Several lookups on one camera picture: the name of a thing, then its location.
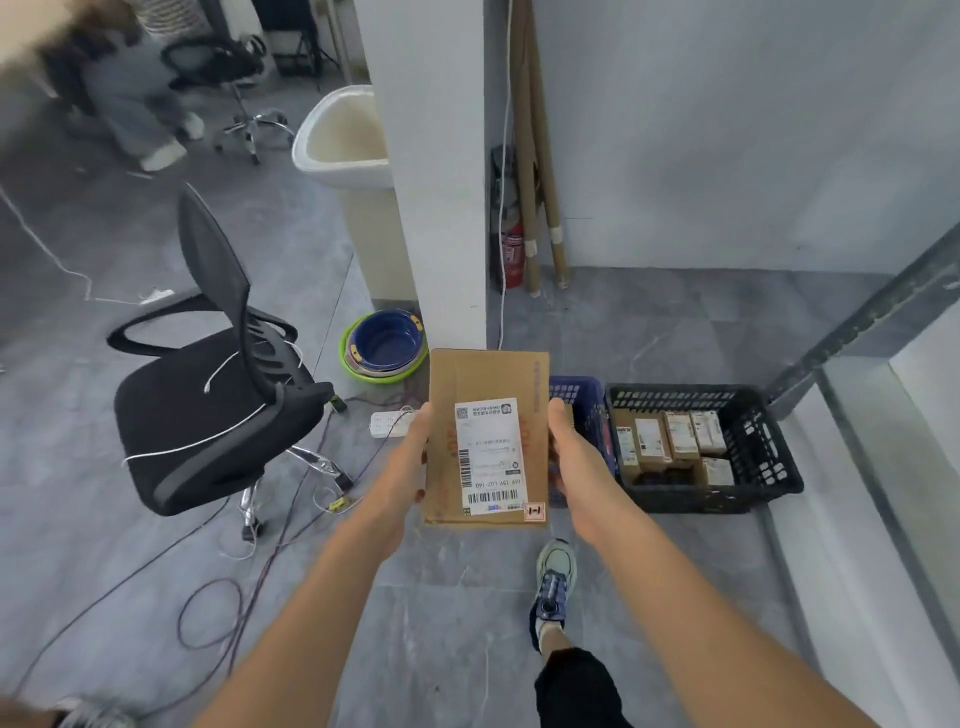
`mesh chair back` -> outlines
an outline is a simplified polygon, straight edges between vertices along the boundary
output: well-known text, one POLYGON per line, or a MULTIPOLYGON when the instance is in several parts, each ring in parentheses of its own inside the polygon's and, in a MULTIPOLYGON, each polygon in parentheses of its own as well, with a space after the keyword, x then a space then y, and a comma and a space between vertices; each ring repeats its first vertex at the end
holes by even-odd
POLYGON ((189 184, 180 194, 177 224, 190 275, 204 295, 227 314, 253 386, 264 401, 274 402, 276 383, 300 383, 300 360, 276 329, 251 314, 247 272, 197 190, 189 184))

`sneaker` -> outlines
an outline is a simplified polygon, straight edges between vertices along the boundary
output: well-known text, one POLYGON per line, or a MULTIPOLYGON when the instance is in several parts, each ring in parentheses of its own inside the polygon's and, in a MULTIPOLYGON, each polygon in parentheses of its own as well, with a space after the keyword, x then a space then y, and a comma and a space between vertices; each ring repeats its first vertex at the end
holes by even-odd
POLYGON ((538 652, 544 627, 564 628, 566 601, 576 581, 577 557, 573 546, 563 539, 554 539, 544 546, 537 558, 537 598, 530 608, 530 639, 538 652))
POLYGON ((155 152, 142 158, 140 160, 140 169, 144 172, 159 172, 161 169, 166 169, 184 157, 186 157, 186 147, 176 141, 176 139, 173 139, 155 152))
POLYGON ((135 728, 136 721, 115 707, 89 697, 65 697, 54 706, 65 714, 58 728, 135 728))
POLYGON ((187 138, 191 141, 197 141, 204 138, 206 124, 204 124, 203 119, 193 111, 188 111, 186 113, 186 116, 183 117, 183 123, 180 124, 180 127, 186 132, 187 138))

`black office chair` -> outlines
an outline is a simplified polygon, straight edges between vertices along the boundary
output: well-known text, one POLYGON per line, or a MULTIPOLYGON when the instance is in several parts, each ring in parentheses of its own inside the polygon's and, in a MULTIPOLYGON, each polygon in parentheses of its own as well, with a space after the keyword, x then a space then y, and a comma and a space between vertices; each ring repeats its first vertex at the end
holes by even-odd
POLYGON ((166 46, 160 57, 178 76, 180 86, 229 85, 240 112, 233 115, 233 123, 224 127, 213 139, 213 148, 224 151, 223 137, 243 133, 244 146, 254 164, 260 163, 256 153, 256 136, 260 127, 274 127, 287 135, 287 144, 293 147, 296 133, 287 126, 287 117, 279 109, 267 109, 257 114, 247 111, 238 82, 263 73, 263 56, 267 49, 257 37, 250 38, 251 47, 229 37, 217 35, 189 37, 166 46))
POLYGON ((227 237, 190 185, 180 195, 180 247, 199 289, 147 304, 116 327, 114 349, 156 359, 129 375, 114 400, 120 440, 144 504, 173 516, 243 491, 243 538, 262 524, 255 513, 264 466, 284 451, 353 485, 333 461, 295 445, 323 418, 328 402, 347 405, 329 382, 314 382, 292 346, 297 330, 247 305, 250 281, 227 237), (127 329, 187 311, 223 311, 231 328, 182 349, 133 341, 127 329))

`white pillar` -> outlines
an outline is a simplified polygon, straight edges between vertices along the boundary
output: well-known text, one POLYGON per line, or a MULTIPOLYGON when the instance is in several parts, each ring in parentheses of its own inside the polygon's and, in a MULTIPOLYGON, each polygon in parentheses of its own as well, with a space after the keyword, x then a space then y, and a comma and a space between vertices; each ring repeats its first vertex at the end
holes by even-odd
POLYGON ((356 0, 431 348, 487 347, 483 0, 356 0))

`red fire extinguisher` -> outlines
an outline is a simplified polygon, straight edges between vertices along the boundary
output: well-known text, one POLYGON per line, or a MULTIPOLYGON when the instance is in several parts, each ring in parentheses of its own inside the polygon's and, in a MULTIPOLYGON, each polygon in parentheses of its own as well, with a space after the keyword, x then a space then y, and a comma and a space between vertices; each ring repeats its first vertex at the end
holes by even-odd
POLYGON ((523 283, 523 221, 519 209, 511 206, 504 214, 503 235, 500 239, 500 254, 503 255, 503 273, 507 288, 516 288, 523 283))

